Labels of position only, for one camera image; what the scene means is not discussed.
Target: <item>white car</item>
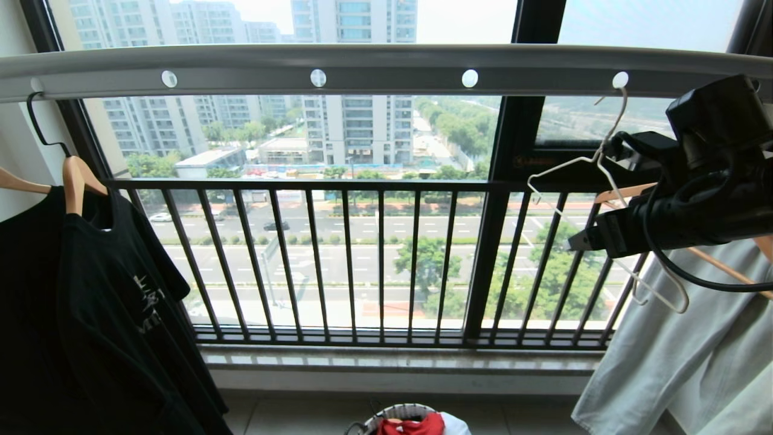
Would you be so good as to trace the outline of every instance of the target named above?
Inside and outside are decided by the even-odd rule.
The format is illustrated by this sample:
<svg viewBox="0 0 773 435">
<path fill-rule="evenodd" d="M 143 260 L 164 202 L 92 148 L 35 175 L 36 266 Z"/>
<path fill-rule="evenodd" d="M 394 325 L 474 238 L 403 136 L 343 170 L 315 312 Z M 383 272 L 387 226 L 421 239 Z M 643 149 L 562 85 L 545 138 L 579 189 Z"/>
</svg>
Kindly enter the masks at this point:
<svg viewBox="0 0 773 435">
<path fill-rule="evenodd" d="M 156 213 L 148 218 L 150 222 L 171 222 L 172 216 L 169 213 Z"/>
</svg>

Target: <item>metal bar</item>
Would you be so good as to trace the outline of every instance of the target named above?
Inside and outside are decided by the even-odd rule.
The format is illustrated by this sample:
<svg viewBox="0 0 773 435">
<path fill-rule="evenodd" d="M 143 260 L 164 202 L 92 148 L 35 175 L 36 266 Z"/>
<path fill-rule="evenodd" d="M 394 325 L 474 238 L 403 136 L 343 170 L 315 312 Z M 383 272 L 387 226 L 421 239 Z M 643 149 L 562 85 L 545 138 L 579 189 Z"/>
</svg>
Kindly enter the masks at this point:
<svg viewBox="0 0 773 435">
<path fill-rule="evenodd" d="M 593 156 L 590 150 L 587 156 Z M 106 186 L 115 189 L 241 189 L 241 190 L 402 190 L 416 192 L 462 191 L 492 192 L 528 190 L 526 183 L 490 183 L 484 180 L 244 180 L 237 178 L 208 178 L 203 180 L 185 180 L 179 178 L 137 178 L 105 180 Z"/>
<path fill-rule="evenodd" d="M 231 296 L 231 302 L 233 307 L 237 311 L 237 319 L 239 320 L 239 326 L 241 327 L 244 338 L 248 338 L 250 333 L 247 331 L 247 322 L 244 321 L 244 314 L 239 303 L 239 295 L 237 289 L 233 284 L 233 277 L 231 271 L 228 268 L 228 261 L 226 260 L 226 252 L 223 249 L 223 243 L 220 241 L 220 235 L 217 232 L 217 225 L 215 225 L 215 218 L 212 216 L 212 210 L 209 208 L 209 199 L 206 197 L 206 191 L 197 190 L 199 194 L 199 201 L 201 201 L 201 207 L 204 210 L 204 218 L 206 224 L 209 226 L 209 233 L 212 235 L 212 242 L 215 245 L 215 252 L 217 252 L 217 259 L 220 261 L 220 267 L 223 269 L 223 278 L 226 280 L 226 286 L 228 287 L 228 293 Z"/>
<path fill-rule="evenodd" d="M 456 218 L 456 199 L 459 192 L 451 192 L 451 209 L 448 211 L 448 230 L 445 233 L 445 252 L 443 257 L 443 277 L 440 282 L 440 304 L 438 305 L 438 325 L 435 327 L 435 343 L 440 343 L 440 323 L 443 320 L 445 288 L 448 284 L 448 263 L 451 261 L 451 242 L 454 237 L 454 218 Z"/>
<path fill-rule="evenodd" d="M 380 340 L 384 342 L 384 191 L 379 190 L 379 314 Z"/>
<path fill-rule="evenodd" d="M 414 300 L 416 299 L 416 261 L 419 249 L 419 212 L 421 211 L 421 192 L 414 195 L 414 237 L 410 257 L 410 300 L 408 302 L 408 340 L 414 331 Z"/>
<path fill-rule="evenodd" d="M 271 340 L 276 340 L 277 333 L 274 330 L 274 321 L 271 319 L 271 309 L 268 307 L 266 288 L 263 285 L 263 277 L 261 276 L 261 267 L 259 266 L 257 261 L 257 254 L 255 253 L 255 244 L 252 241 L 252 230 L 250 230 L 250 222 L 247 220 L 247 209 L 244 206 L 244 198 L 242 198 L 241 190 L 234 190 L 233 197 L 236 199 L 236 202 L 237 202 L 237 210 L 239 211 L 239 220 L 241 221 L 241 224 L 242 224 L 244 241 L 247 243 L 247 254 L 250 255 L 250 263 L 252 264 L 252 271 L 255 274 L 255 283 L 257 284 L 257 291 L 258 291 L 258 294 L 261 296 L 261 304 L 263 305 L 263 313 L 266 316 L 268 333 L 271 335 Z"/>
<path fill-rule="evenodd" d="M 560 194 L 558 196 L 558 202 L 556 208 L 563 211 L 564 205 L 567 203 L 569 194 Z M 550 222 L 550 229 L 547 232 L 547 239 L 545 240 L 545 246 L 543 247 L 542 257 L 540 257 L 540 264 L 537 266 L 536 275 L 534 276 L 534 284 L 532 286 L 532 292 L 529 295 L 529 302 L 526 305 L 526 313 L 523 315 L 523 322 L 521 328 L 518 330 L 518 345 L 523 344 L 523 336 L 526 333 L 526 325 L 529 323 L 529 317 L 534 309 L 534 303 L 536 302 L 537 292 L 540 291 L 540 284 L 542 283 L 542 277 L 545 274 L 545 267 L 547 266 L 547 260 L 550 258 L 550 251 L 553 248 L 553 241 L 556 238 L 556 231 L 558 231 L 558 224 L 561 222 L 561 216 L 558 213 L 553 213 L 553 220 Z"/>
<path fill-rule="evenodd" d="M 357 342 L 357 322 L 354 313 L 354 272 L 352 269 L 352 240 L 349 234 L 349 191 L 341 190 L 341 203 L 343 205 L 343 234 L 346 244 L 346 274 L 349 278 L 349 310 L 352 314 L 352 331 L 354 331 L 354 341 Z"/>
<path fill-rule="evenodd" d="M 499 331 L 499 320 L 502 318 L 502 310 L 504 310 L 504 307 L 505 307 L 507 288 L 510 287 L 510 276 L 512 275 L 512 267 L 516 263 L 516 255 L 518 255 L 518 246 L 521 243 L 521 235 L 523 234 L 523 226 L 526 223 L 526 216 L 529 211 L 530 200 L 531 200 L 531 192 L 524 192 L 523 198 L 521 198 L 521 208 L 518 211 L 516 230 L 512 234 L 512 244 L 510 245 L 510 256 L 507 258 L 505 275 L 502 279 L 502 290 L 499 292 L 499 300 L 496 303 L 496 313 L 494 314 L 494 324 L 492 326 L 491 336 L 489 337 L 489 341 L 494 341 L 496 339 L 496 333 L 497 331 Z"/>
<path fill-rule="evenodd" d="M 306 190 L 306 207 L 308 210 L 308 230 L 312 233 L 312 248 L 314 249 L 314 264 L 317 271 L 317 285 L 319 287 L 319 304 L 322 310 L 322 327 L 325 328 L 325 341 L 330 341 L 328 329 L 328 308 L 325 304 L 325 289 L 322 285 L 322 263 L 319 261 L 319 241 L 317 240 L 317 220 L 314 215 L 314 197 L 310 190 Z"/>
<path fill-rule="evenodd" d="M 588 214 L 587 221 L 585 222 L 586 228 L 593 226 L 593 222 L 596 219 L 596 215 L 600 209 L 601 204 L 593 204 L 593 207 L 591 207 L 591 212 Z M 558 324 L 558 319 L 561 317 L 561 311 L 564 310 L 564 304 L 567 302 L 569 291 L 572 287 L 572 283 L 574 282 L 574 277 L 577 275 L 577 270 L 580 268 L 580 263 L 582 262 L 584 255 L 585 251 L 577 251 L 574 253 L 574 258 L 572 259 L 572 263 L 569 266 L 567 280 L 564 281 L 564 286 L 561 288 L 561 293 L 558 297 L 558 303 L 556 304 L 556 310 L 553 312 L 553 319 L 550 320 L 550 326 L 548 327 L 547 334 L 545 335 L 545 344 L 550 344 L 550 340 L 553 339 L 553 334 L 556 332 L 556 324 Z"/>
<path fill-rule="evenodd" d="M 596 300 L 598 300 L 598 295 L 601 294 L 601 289 L 604 288 L 604 283 L 607 280 L 609 271 L 612 269 L 612 264 L 612 259 L 607 257 L 607 259 L 604 261 L 604 265 L 601 267 L 601 271 L 598 273 L 598 279 L 596 279 L 596 285 L 593 287 L 591 297 L 587 299 L 587 305 L 585 306 L 585 310 L 583 311 L 582 317 L 580 318 L 580 323 L 577 324 L 577 329 L 574 331 L 574 335 L 572 336 L 572 345 L 576 346 L 577 342 L 580 341 L 580 336 L 585 329 L 585 324 L 593 314 L 593 310 L 596 307 Z"/>
<path fill-rule="evenodd" d="M 773 60 L 732 54 L 555 44 L 432 46 L 265 44 L 145 46 L 40 53 L 3 59 L 0 103 L 24 101 L 30 77 L 53 99 L 191 94 L 613 95 L 611 77 L 636 77 L 632 97 L 675 98 L 735 74 L 770 89 Z M 315 87 L 309 74 L 325 71 Z M 162 71 L 177 78 L 166 87 Z"/>
<path fill-rule="evenodd" d="M 634 273 L 638 274 L 642 270 L 642 267 L 644 267 L 644 263 L 647 261 L 647 255 L 649 255 L 649 252 L 645 252 L 639 255 L 638 260 L 636 261 L 636 265 L 634 265 L 634 268 L 633 268 Z M 628 282 L 625 284 L 623 293 L 621 293 L 620 298 L 618 299 L 618 303 L 617 305 L 615 305 L 615 309 L 612 311 L 612 315 L 609 317 L 609 321 L 607 322 L 607 327 L 604 328 L 604 332 L 601 333 L 601 337 L 598 339 L 598 343 L 601 346 L 606 345 L 607 340 L 609 339 L 609 335 L 612 333 L 612 328 L 615 327 L 615 322 L 618 321 L 618 316 L 620 316 L 623 306 L 625 305 L 625 301 L 628 299 L 628 295 L 631 292 L 631 289 L 633 288 L 634 281 L 635 281 L 635 278 L 633 276 L 628 278 Z"/>
<path fill-rule="evenodd" d="M 145 213 L 145 208 L 142 207 L 142 201 L 140 200 L 140 196 L 137 193 L 137 190 L 127 189 L 126 192 L 129 194 L 129 199 L 131 200 L 131 203 L 137 208 L 137 210 L 140 210 L 140 213 L 142 213 L 143 216 L 147 216 L 147 213 Z"/>
<path fill-rule="evenodd" d="M 188 265 L 191 268 L 193 280 L 196 281 L 196 286 L 199 287 L 199 295 L 201 295 L 201 300 L 204 302 L 207 316 L 209 316 L 209 322 L 212 324 L 212 328 L 214 328 L 217 338 L 222 339 L 223 332 L 220 330 L 220 322 L 217 321 L 215 310 L 212 308 L 212 302 L 209 300 L 209 293 L 206 291 L 204 280 L 201 278 L 201 272 L 199 271 L 199 266 L 196 264 L 196 257 L 193 256 L 193 250 L 191 249 L 191 244 L 188 241 L 185 227 L 182 225 L 182 221 L 180 221 L 180 215 L 177 212 L 175 198 L 167 189 L 162 190 L 161 194 L 164 197 L 164 202 L 166 202 L 166 208 L 169 210 L 169 214 L 172 216 L 172 223 L 175 225 L 177 235 L 180 237 L 182 251 L 186 254 L 186 258 L 188 259 Z"/>
<path fill-rule="evenodd" d="M 279 239 L 279 251 L 282 254 L 282 264 L 284 264 L 284 277 L 288 281 L 288 293 L 290 296 L 290 305 L 292 306 L 292 315 L 295 319 L 295 330 L 298 332 L 298 338 L 303 341 L 303 334 L 301 333 L 301 317 L 298 312 L 298 301 L 295 299 L 295 285 L 292 282 L 290 255 L 288 254 L 287 242 L 284 240 L 284 228 L 282 228 L 282 216 L 279 212 L 277 191 L 269 190 L 268 193 L 271 196 L 271 208 L 274 211 L 274 224 L 277 228 L 277 238 Z"/>
</svg>

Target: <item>t-shirt print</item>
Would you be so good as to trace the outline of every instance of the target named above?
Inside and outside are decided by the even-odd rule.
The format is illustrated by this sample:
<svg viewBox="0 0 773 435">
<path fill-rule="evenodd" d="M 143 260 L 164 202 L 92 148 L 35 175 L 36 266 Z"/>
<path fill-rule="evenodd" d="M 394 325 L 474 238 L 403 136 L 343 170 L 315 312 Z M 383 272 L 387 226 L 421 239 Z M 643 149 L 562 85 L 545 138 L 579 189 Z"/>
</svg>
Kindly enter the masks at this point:
<svg viewBox="0 0 773 435">
<path fill-rule="evenodd" d="M 143 306 L 142 318 L 137 325 L 137 330 L 140 331 L 140 334 L 145 334 L 162 323 L 161 316 L 155 310 L 155 305 L 158 304 L 159 300 L 164 300 L 166 297 L 161 287 L 150 284 L 147 275 L 142 276 L 142 278 L 138 278 L 135 275 L 134 281 L 142 291 Z"/>
</svg>

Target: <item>hook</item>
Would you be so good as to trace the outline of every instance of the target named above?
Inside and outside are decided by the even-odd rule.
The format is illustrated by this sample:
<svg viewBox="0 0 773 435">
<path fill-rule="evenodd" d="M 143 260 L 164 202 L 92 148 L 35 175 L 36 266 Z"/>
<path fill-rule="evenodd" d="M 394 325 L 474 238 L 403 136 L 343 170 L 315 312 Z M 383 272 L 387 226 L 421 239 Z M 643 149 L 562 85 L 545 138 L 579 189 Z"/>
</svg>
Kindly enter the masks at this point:
<svg viewBox="0 0 773 435">
<path fill-rule="evenodd" d="M 27 97 L 27 113 L 29 113 L 29 120 L 32 121 L 32 127 L 35 129 L 35 133 L 38 135 L 38 139 L 40 142 L 45 146 L 54 146 L 58 145 L 62 148 L 62 151 L 64 151 L 65 157 L 71 157 L 70 151 L 67 149 L 67 145 L 64 144 L 64 142 L 51 142 L 49 143 L 46 141 L 46 138 L 43 137 L 43 132 L 40 131 L 40 125 L 38 124 L 38 119 L 35 117 L 35 111 L 32 109 L 32 100 L 35 99 L 38 95 L 43 95 L 43 91 L 37 91 L 32 92 Z"/>
</svg>

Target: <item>low building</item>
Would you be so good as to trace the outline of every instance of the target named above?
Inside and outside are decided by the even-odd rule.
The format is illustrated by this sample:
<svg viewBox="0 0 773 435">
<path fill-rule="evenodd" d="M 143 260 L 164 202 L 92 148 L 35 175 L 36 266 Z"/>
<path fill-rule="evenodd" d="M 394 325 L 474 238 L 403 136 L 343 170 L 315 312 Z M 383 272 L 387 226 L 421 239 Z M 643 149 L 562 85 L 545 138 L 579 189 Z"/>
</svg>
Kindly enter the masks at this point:
<svg viewBox="0 0 773 435">
<path fill-rule="evenodd" d="M 258 146 L 261 163 L 267 165 L 308 164 L 308 142 L 305 138 L 275 138 Z"/>
<path fill-rule="evenodd" d="M 206 178 L 207 170 L 224 168 L 241 171 L 247 164 L 247 154 L 241 148 L 211 149 L 177 162 L 175 169 L 180 178 Z"/>
</svg>

